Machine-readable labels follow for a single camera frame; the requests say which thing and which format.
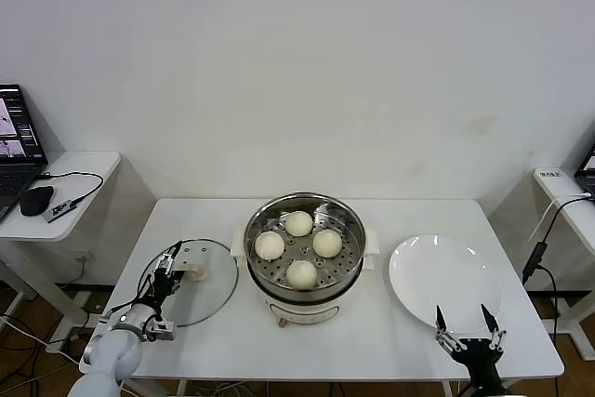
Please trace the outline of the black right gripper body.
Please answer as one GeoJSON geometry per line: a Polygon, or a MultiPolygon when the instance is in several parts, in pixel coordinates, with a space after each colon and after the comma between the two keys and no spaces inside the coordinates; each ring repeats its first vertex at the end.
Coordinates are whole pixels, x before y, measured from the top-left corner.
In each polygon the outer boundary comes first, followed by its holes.
{"type": "Polygon", "coordinates": [[[502,355],[502,348],[489,338],[460,338],[451,358],[467,368],[469,384],[459,396],[506,396],[508,390],[496,368],[502,355]]]}

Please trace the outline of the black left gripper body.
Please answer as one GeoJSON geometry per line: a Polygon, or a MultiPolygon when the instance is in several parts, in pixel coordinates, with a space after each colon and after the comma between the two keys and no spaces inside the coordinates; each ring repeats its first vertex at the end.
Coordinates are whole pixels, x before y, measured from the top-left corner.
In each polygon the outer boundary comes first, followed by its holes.
{"type": "Polygon", "coordinates": [[[156,269],[150,290],[147,292],[147,303],[155,311],[162,309],[165,299],[172,294],[175,279],[165,268],[156,269]]]}

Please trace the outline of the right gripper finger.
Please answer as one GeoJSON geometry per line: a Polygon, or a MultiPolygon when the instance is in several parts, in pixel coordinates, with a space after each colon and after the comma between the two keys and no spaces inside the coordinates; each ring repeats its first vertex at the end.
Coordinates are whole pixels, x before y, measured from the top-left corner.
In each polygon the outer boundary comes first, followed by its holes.
{"type": "Polygon", "coordinates": [[[436,341],[447,352],[462,352],[465,348],[447,330],[446,322],[439,305],[436,306],[436,341]]]}
{"type": "Polygon", "coordinates": [[[494,351],[502,351],[502,344],[504,337],[507,334],[507,331],[499,327],[496,317],[488,310],[488,308],[483,303],[481,304],[481,310],[486,323],[486,327],[491,336],[489,349],[494,351]]]}

